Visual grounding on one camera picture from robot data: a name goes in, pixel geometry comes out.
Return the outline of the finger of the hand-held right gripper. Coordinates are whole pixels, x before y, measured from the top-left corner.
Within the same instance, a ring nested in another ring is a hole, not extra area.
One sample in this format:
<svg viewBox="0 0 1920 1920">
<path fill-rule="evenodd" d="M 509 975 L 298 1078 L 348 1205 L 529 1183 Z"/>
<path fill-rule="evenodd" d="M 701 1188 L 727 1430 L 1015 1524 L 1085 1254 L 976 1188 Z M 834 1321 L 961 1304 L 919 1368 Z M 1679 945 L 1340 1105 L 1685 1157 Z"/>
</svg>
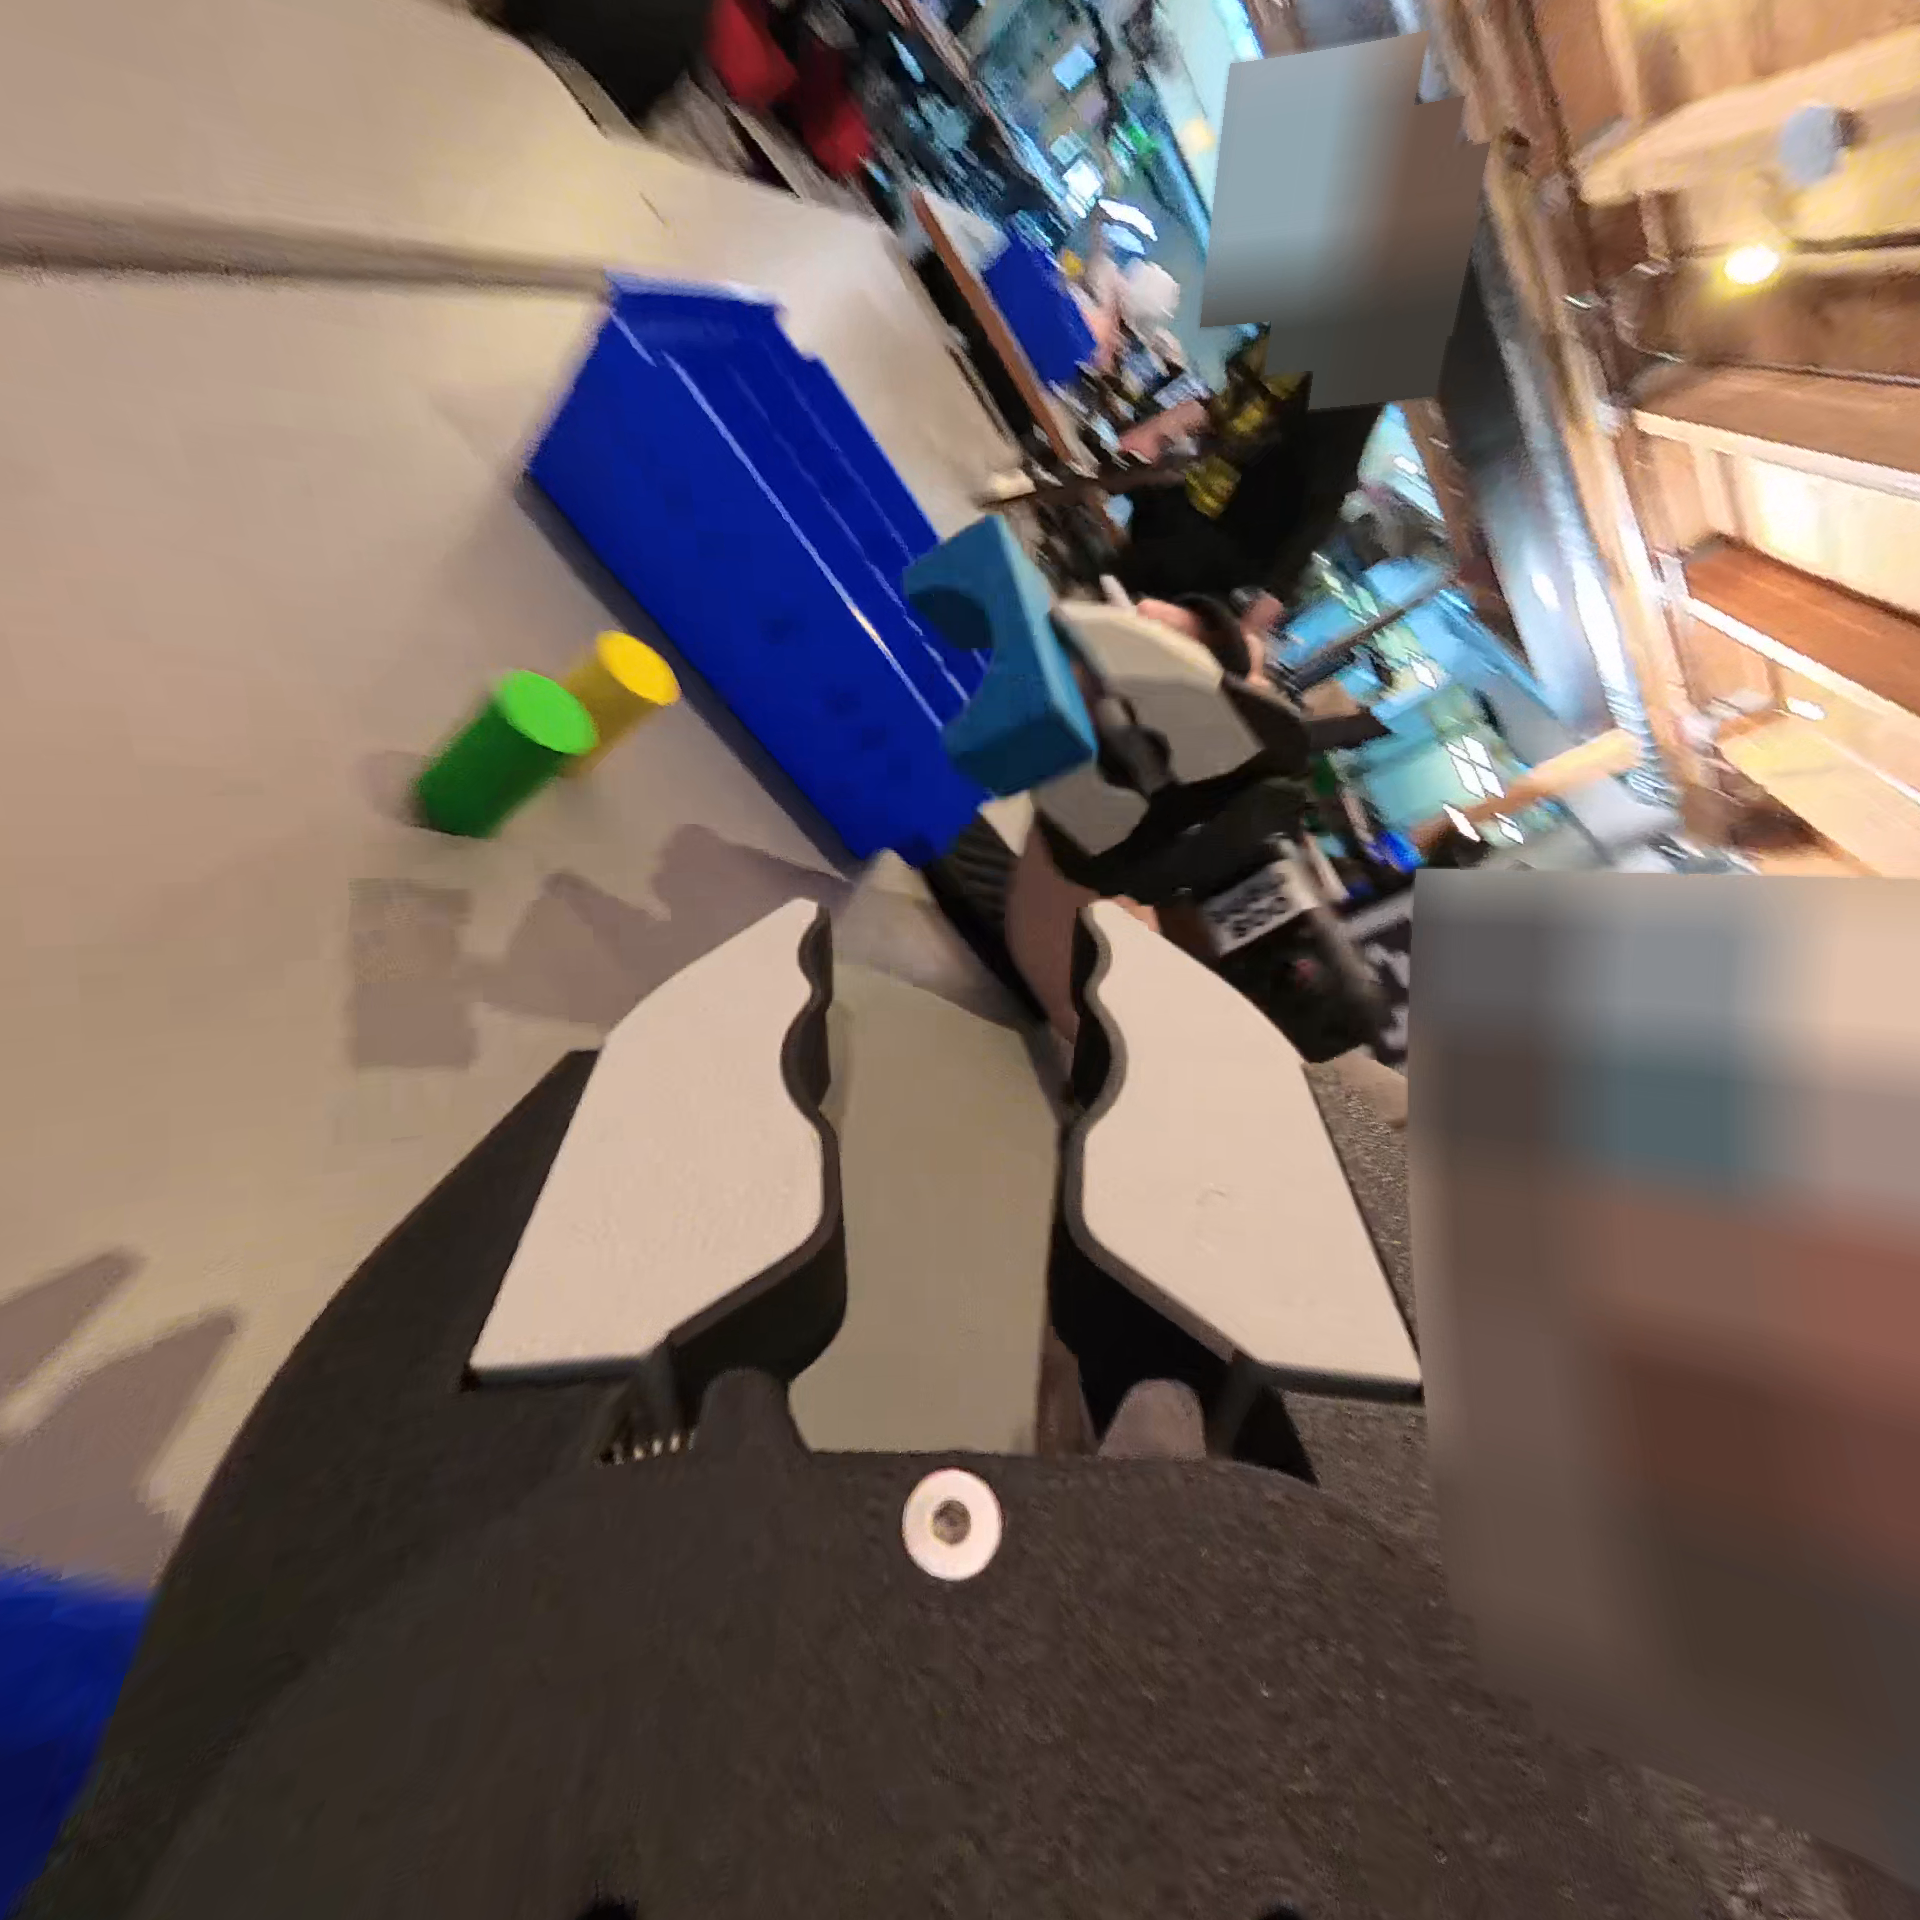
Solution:
<svg viewBox="0 0 1920 1920">
<path fill-rule="evenodd" d="M 1095 753 L 1033 790 L 1036 833 L 1065 876 L 1149 872 L 1257 783 L 1287 740 L 1224 686 L 1115 681 L 1093 701 Z"/>
<path fill-rule="evenodd" d="M 1131 604 L 1065 598 L 1051 615 L 1065 650 L 1101 686 L 1209 686 L 1209 649 Z"/>
</svg>

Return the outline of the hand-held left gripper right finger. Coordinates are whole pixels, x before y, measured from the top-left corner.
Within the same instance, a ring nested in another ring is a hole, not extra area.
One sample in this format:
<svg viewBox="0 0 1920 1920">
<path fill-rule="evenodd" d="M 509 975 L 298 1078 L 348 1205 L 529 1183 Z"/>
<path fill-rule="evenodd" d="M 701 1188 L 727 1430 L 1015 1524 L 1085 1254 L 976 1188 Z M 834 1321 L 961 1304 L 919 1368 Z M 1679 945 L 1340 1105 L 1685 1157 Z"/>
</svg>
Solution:
<svg viewBox="0 0 1920 1920">
<path fill-rule="evenodd" d="M 1420 1401 L 1409 1318 L 1296 1046 L 1113 901 L 1081 912 L 1073 967 L 1075 1252 L 1261 1385 Z"/>
</svg>

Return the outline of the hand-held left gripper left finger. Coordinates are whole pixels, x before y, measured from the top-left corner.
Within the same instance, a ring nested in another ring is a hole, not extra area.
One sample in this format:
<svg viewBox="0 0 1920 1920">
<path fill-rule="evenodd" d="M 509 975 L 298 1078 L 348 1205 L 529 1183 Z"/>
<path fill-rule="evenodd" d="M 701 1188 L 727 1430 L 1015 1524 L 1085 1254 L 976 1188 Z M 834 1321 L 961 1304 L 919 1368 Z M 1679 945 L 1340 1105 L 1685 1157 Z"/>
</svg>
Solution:
<svg viewBox="0 0 1920 1920">
<path fill-rule="evenodd" d="M 829 1007 L 833 921 L 800 897 L 610 1026 L 472 1346 L 475 1382 L 704 1390 L 824 1352 L 849 1290 Z"/>
</svg>

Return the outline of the blue arch block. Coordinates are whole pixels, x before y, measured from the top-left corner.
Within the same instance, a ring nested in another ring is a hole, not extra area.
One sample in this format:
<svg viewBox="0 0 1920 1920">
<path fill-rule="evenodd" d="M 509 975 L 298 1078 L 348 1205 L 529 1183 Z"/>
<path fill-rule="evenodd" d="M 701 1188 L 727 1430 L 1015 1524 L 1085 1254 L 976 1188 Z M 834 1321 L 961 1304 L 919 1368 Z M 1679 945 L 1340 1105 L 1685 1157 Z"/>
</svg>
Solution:
<svg viewBox="0 0 1920 1920">
<path fill-rule="evenodd" d="M 1009 800 L 1097 756 L 1097 728 L 1037 565 L 1000 513 L 976 518 L 903 572 L 911 612 L 981 678 L 945 725 L 953 768 Z"/>
</svg>

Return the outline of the blue plastic bin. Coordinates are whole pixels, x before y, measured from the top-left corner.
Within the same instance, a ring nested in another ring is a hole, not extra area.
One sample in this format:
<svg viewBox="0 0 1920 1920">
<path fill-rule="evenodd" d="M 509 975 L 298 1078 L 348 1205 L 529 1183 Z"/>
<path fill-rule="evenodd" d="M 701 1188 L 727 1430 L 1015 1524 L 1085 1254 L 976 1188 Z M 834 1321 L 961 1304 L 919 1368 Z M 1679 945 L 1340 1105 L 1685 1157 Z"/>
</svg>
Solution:
<svg viewBox="0 0 1920 1920">
<path fill-rule="evenodd" d="M 3 1566 L 3 1916 L 81 1797 L 149 1612 L 144 1591 Z"/>
<path fill-rule="evenodd" d="M 778 301 L 610 274 L 527 474 L 853 857 L 948 854 L 986 663 L 906 604 L 940 536 Z"/>
<path fill-rule="evenodd" d="M 1097 335 L 1053 254 L 1011 226 L 978 277 L 1040 382 L 1076 383 L 1097 357 Z"/>
</svg>

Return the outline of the green cylinder block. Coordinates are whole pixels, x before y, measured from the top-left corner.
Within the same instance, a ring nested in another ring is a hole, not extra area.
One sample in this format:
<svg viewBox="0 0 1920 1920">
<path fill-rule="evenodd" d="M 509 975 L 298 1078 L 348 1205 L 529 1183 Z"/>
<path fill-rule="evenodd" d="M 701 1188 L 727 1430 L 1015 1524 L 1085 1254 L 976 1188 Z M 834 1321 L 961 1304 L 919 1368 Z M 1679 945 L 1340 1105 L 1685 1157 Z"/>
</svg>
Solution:
<svg viewBox="0 0 1920 1920">
<path fill-rule="evenodd" d="M 413 782 L 413 816 L 433 832 L 489 838 L 567 768 L 600 746 L 592 713 L 535 669 L 500 676 Z"/>
</svg>

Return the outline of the yellow cylinder block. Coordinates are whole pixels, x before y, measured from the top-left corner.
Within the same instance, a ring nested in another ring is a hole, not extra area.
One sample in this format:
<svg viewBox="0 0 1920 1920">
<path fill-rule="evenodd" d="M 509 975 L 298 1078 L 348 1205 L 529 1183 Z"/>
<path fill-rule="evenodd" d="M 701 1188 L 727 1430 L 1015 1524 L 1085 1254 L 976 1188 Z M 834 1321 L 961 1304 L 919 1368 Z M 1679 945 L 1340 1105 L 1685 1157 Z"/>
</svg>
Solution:
<svg viewBox="0 0 1920 1920">
<path fill-rule="evenodd" d="M 578 756 L 580 775 L 641 725 L 682 701 L 669 661 L 627 630 L 601 630 L 592 649 L 563 676 L 565 689 L 592 720 L 595 743 Z"/>
</svg>

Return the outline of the wooden document stand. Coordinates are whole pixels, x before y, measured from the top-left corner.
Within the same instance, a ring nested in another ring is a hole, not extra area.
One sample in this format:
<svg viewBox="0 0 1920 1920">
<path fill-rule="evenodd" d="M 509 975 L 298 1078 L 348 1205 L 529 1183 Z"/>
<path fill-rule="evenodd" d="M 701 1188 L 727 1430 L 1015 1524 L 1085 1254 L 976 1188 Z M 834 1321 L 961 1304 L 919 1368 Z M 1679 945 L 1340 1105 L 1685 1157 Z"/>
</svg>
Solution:
<svg viewBox="0 0 1920 1920">
<path fill-rule="evenodd" d="M 1236 61 L 1225 78 L 1197 318 L 1264 329 L 1314 410 L 1432 400 L 1490 154 L 1429 90 L 1432 36 Z"/>
</svg>

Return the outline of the red plastic bins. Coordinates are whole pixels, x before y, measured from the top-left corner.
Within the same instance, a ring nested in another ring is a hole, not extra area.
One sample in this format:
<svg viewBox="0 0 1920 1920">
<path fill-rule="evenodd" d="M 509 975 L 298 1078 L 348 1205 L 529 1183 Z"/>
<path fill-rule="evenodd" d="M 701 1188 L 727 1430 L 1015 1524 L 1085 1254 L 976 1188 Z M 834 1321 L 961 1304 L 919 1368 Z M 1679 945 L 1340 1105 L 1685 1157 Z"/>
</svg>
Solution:
<svg viewBox="0 0 1920 1920">
<path fill-rule="evenodd" d="M 829 181 L 874 157 L 857 97 L 860 34 L 837 1 L 711 1 L 704 58 L 732 104 L 770 114 Z"/>
</svg>

